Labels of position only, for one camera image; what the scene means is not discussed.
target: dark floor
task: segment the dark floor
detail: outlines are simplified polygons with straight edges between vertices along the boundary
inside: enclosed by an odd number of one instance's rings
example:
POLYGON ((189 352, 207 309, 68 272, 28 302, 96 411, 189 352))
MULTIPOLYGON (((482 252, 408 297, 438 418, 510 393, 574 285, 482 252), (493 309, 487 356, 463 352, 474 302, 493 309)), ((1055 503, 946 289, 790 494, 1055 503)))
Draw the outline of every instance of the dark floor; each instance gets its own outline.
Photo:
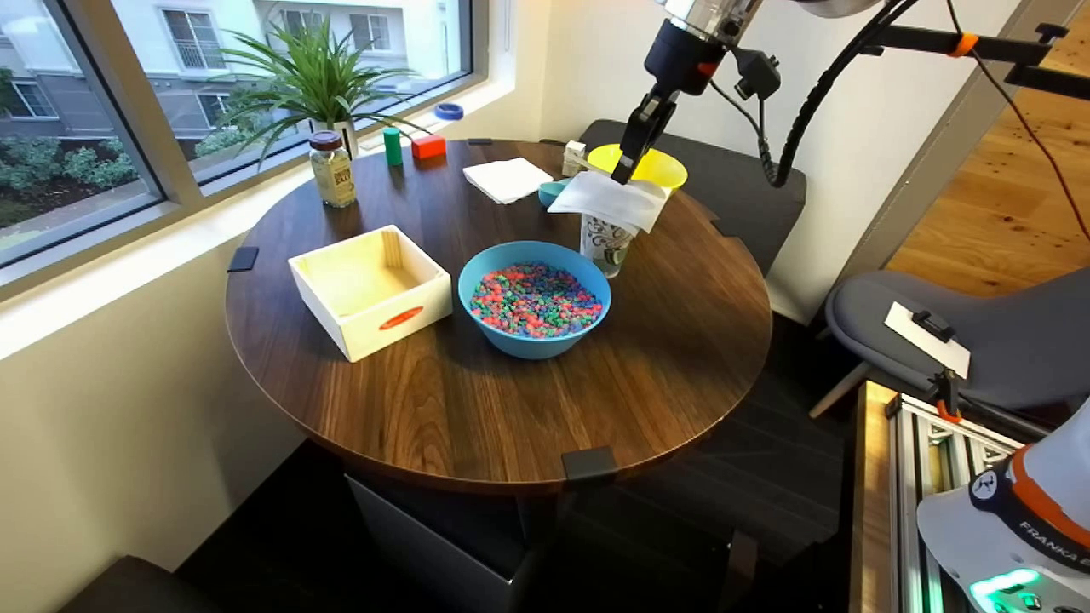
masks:
MULTIPOLYGON (((832 342, 775 321, 747 405, 694 451, 579 499, 523 611, 716 611, 734 531, 756 537, 759 576, 731 611, 844 611, 849 411, 807 418, 844 369, 832 342)), ((451 611, 383 561, 336 456, 317 445, 298 445, 178 576, 225 611, 451 611)))

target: black cable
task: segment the black cable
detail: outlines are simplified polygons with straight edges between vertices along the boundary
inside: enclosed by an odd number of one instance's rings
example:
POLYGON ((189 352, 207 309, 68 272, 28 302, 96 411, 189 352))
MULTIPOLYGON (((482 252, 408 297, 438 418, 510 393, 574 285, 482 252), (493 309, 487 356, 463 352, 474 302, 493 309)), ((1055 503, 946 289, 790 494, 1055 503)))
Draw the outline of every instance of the black cable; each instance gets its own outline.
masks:
MULTIPOLYGON (((958 30, 958 37, 959 37, 962 30, 959 30, 959 19, 958 19, 952 0, 946 0, 946 13, 951 13, 951 25, 952 25, 952 30, 958 30)), ((976 50, 975 50, 975 61, 976 61, 980 75, 991 83, 991 89, 994 89, 994 91, 1008 101, 1008 109, 1017 115, 1017 123, 1022 123, 1022 130, 1027 132, 1027 139, 1036 142, 1036 150, 1049 159, 1049 166, 1052 166, 1052 174, 1055 174, 1055 182, 1060 182, 1060 191, 1063 191, 1069 213, 1077 216, 1077 224, 1080 224, 1082 240, 1090 243, 1090 227, 1087 227, 1082 207, 1080 207, 1077 193, 1069 191, 1066 174, 1063 174, 1063 166, 1055 164, 1052 150, 1049 150, 1049 147, 1042 142, 1042 136, 1027 125, 1027 119, 1026 119, 1026 113, 1017 109, 1017 101, 1016 101, 1016 99, 1008 95, 1008 89, 991 75, 991 67, 985 66, 985 58, 980 58, 976 50)))
POLYGON ((722 101, 727 101, 750 125, 753 125, 753 132, 759 136, 759 125, 756 125, 756 119, 747 113, 747 105, 742 101, 734 101, 727 91, 722 91, 722 86, 719 83, 713 83, 713 89, 719 91, 719 99, 722 101))
POLYGON ((794 153, 816 113, 816 105, 823 101, 823 95, 832 91, 832 86, 836 83, 836 75, 871 45, 871 36, 889 28, 899 13, 907 13, 916 0, 884 0, 884 8, 864 25, 856 30, 856 37, 840 47, 840 55, 822 71, 816 86, 811 89, 807 101, 800 105, 790 132, 787 132, 787 142, 784 142, 784 153, 778 153, 778 164, 765 153, 765 139, 764 139, 764 101, 759 101, 759 123, 756 123, 756 139, 759 139, 759 159, 764 159, 764 172, 765 172, 765 182, 773 187, 784 187, 787 176, 790 176, 790 164, 794 164, 794 153))

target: colorful cereal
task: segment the colorful cereal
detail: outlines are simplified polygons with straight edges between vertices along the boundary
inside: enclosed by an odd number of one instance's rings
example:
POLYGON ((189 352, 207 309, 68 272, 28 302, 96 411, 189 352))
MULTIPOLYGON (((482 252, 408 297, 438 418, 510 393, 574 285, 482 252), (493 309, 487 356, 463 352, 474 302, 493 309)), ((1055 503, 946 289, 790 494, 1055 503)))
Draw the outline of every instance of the colorful cereal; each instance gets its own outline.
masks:
POLYGON ((600 321, 604 302, 565 269, 513 263, 480 279, 468 314, 502 333, 563 336, 600 321))

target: round wooden table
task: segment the round wooden table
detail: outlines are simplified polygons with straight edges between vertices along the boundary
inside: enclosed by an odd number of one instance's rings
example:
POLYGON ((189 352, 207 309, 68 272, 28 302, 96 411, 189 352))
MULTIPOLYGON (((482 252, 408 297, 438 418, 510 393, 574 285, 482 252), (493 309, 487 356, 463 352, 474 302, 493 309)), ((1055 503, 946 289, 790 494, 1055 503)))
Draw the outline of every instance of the round wooden table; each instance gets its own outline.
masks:
POLYGON ((286 259, 376 224, 398 224, 449 279, 507 240, 574 250, 574 216, 543 216, 533 197, 501 207, 466 184, 463 166, 507 157, 558 176, 563 147, 447 142, 441 164, 404 159, 401 172, 365 157, 356 207, 322 207, 301 184, 247 232, 259 259, 227 279, 227 336, 247 378, 311 441, 429 486, 554 492, 647 468, 750 397, 773 333, 768 297, 750 252, 685 191, 633 243, 610 316, 568 356, 513 361, 451 307, 349 366, 301 307, 286 259))

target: white paper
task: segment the white paper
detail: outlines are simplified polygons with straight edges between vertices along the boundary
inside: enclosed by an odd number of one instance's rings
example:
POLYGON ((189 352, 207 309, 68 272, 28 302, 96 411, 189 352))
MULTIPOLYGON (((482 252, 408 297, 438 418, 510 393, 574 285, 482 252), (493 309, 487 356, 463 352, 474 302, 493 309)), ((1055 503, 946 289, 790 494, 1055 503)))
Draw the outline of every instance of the white paper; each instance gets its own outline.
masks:
POLYGON ((552 182, 542 166, 527 164, 523 157, 463 166, 463 174, 493 204, 527 197, 552 182))
POLYGON ((548 216, 592 216, 638 237, 655 227, 667 197, 656 184, 615 184, 606 174, 583 172, 552 200, 548 216))
POLYGON ((895 331, 901 342, 916 346, 921 356, 936 358, 958 378, 967 378, 969 352, 959 348, 952 336, 951 342, 933 336, 927 326, 913 321, 913 309, 907 309, 901 302, 889 307, 884 326, 895 331))

